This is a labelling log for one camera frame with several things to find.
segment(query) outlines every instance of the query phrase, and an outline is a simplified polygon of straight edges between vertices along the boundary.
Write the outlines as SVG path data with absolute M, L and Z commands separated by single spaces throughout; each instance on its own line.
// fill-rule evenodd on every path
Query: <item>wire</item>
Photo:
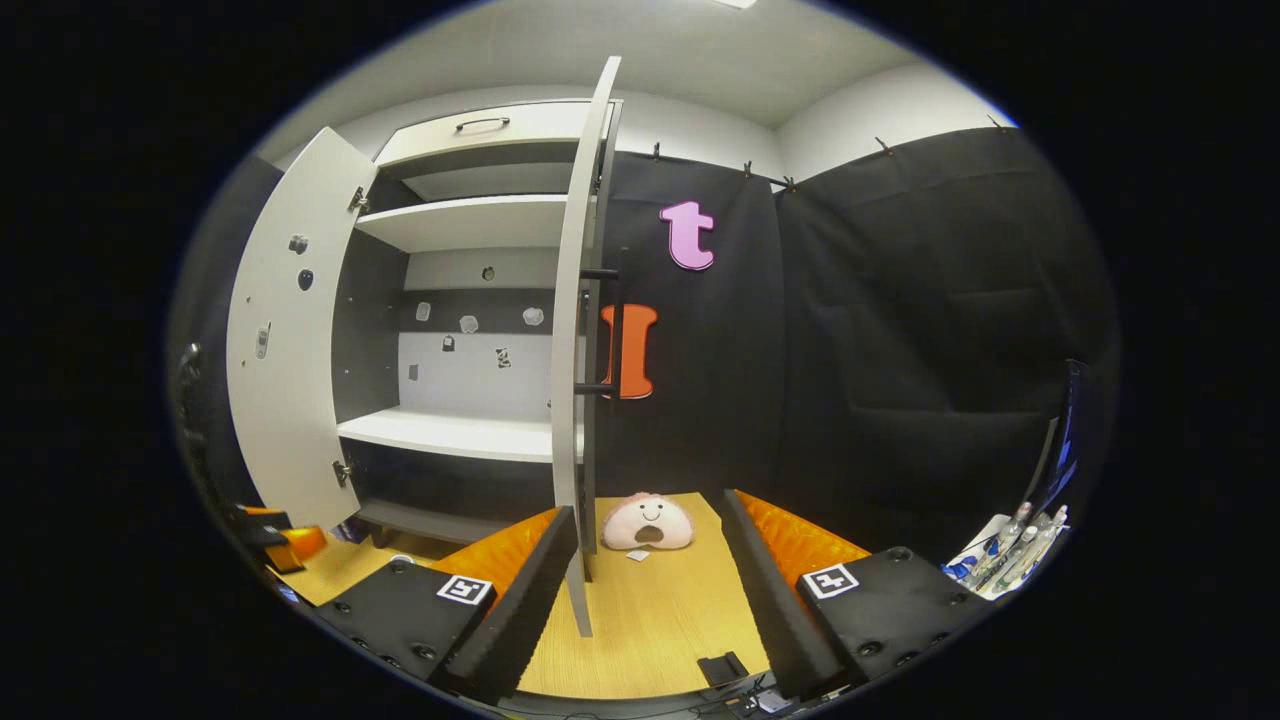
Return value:
M 749 696 L 751 693 L 755 693 L 756 691 L 760 691 L 762 689 L 760 688 L 760 683 L 762 682 L 764 682 L 764 673 L 760 673 L 760 676 L 755 679 L 755 683 L 751 684 L 750 689 L 744 691 L 741 694 L 739 694 L 736 697 L 745 697 L 745 696 Z M 769 685 L 768 688 L 763 688 L 763 689 L 765 689 L 765 691 L 767 689 L 772 689 L 776 685 L 777 685 L 777 683 Z M 527 711 L 527 710 L 515 710 L 515 708 L 506 708 L 506 710 L 509 710 L 512 714 L 516 714 L 516 715 L 540 715 L 543 717 L 559 717 L 561 720 L 577 720 L 577 719 L 582 719 L 582 717 L 586 717 L 589 720 L 645 720 L 646 717 L 660 717 L 663 715 L 673 715 L 676 712 L 692 712 L 694 717 L 701 717 L 703 712 L 707 712 L 713 706 L 723 705 L 724 701 L 728 700 L 731 696 L 733 696 L 733 693 L 728 693 L 728 694 L 726 694 L 724 697 L 722 697 L 719 700 L 709 700 L 707 702 L 699 702 L 698 705 L 691 705 L 689 707 L 677 707 L 675 710 L 664 710 L 662 712 L 650 712 L 649 715 L 631 715 L 628 717 L 600 717 L 599 715 L 596 715 L 594 712 L 573 712 L 571 715 L 561 715 L 558 712 L 532 712 L 532 711 Z

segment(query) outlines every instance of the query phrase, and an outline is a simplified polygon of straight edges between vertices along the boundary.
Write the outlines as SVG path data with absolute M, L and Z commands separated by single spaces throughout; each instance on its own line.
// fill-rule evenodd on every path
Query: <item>pink plush toy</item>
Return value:
M 669 497 L 637 492 L 604 518 L 602 534 L 604 546 L 613 550 L 643 544 L 678 550 L 694 542 L 694 521 Z

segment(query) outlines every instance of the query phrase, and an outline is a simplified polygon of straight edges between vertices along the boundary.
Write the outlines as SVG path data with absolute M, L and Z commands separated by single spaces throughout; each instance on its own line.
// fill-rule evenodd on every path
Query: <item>black fabric backdrop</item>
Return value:
M 603 264 L 616 268 L 618 249 L 628 247 L 625 300 L 653 307 L 658 322 L 645 363 L 653 395 L 599 401 L 596 495 L 768 492 L 783 373 L 782 259 L 769 192 L 767 181 L 727 168 L 614 156 Z M 714 219 L 701 247 L 716 260 L 701 272 L 671 259 L 668 224 L 658 217 L 689 200 Z M 600 286 L 603 304 L 612 304 L 613 283 Z M 608 334 L 600 333 L 595 380 L 604 378 Z
M 1024 135 L 969 129 L 776 197 L 786 401 L 776 502 L 932 561 L 1012 511 L 1065 360 L 1110 421 L 1117 323 L 1082 211 Z

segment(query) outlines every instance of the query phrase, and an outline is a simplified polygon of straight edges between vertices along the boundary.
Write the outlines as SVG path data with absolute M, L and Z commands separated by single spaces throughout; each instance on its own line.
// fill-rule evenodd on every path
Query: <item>orange object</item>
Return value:
M 773 562 L 787 582 L 791 592 L 796 593 L 800 605 L 804 600 L 796 591 L 796 580 L 805 573 L 823 570 L 832 565 L 842 565 L 868 557 L 870 552 L 856 544 L 835 536 L 799 515 L 787 512 L 777 505 L 765 502 L 758 497 L 735 489 L 737 498 L 742 501 L 748 515 L 755 524 L 755 529 L 764 538 L 764 544 L 773 556 Z
M 266 557 L 275 566 L 275 571 L 280 573 L 297 573 L 298 570 L 306 570 L 302 562 L 293 555 L 293 548 L 287 544 L 276 544 L 271 547 L 262 548 L 266 552 Z
M 525 566 L 529 555 L 534 552 L 543 533 L 552 525 L 559 509 L 553 507 L 532 518 L 521 520 L 506 530 L 476 541 L 467 547 L 431 564 L 433 570 L 451 575 L 466 575 L 477 580 L 493 583 L 494 600 L 490 606 L 498 606 L 502 594 L 516 580 L 520 569 Z
M 600 310 L 600 318 L 609 324 L 609 372 L 604 375 L 604 384 L 609 384 L 613 382 L 613 306 Z M 622 316 L 622 400 L 653 395 L 653 383 L 644 374 L 644 352 L 649 325 L 657 322 L 658 311 L 653 307 L 626 304 Z
M 328 538 L 324 536 L 324 530 L 317 527 L 291 528 L 288 530 L 280 530 L 280 534 L 289 541 L 289 550 L 293 551 L 293 556 L 298 559 L 298 562 L 311 560 L 315 553 L 320 552 L 329 544 Z

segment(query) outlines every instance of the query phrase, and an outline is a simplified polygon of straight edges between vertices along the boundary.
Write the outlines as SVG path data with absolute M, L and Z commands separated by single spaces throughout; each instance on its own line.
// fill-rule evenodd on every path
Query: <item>white wall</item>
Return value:
M 778 128 L 796 182 L 890 147 L 966 128 L 1015 127 L 995 105 L 929 64 L 877 73 L 800 110 Z
M 591 92 L 590 87 L 567 85 L 451 92 L 379 110 L 333 129 L 372 159 L 393 132 L 416 122 L 486 105 L 590 97 Z M 652 152 L 653 143 L 662 142 L 662 154 L 672 158 L 728 168 L 741 168 L 751 160 L 751 170 L 763 176 L 778 178 L 786 173 L 777 136 L 763 126 L 701 105 L 644 92 L 616 91 L 613 97 L 623 100 L 617 150 Z M 284 156 L 269 160 L 282 170 L 288 169 L 302 147 L 300 145 Z

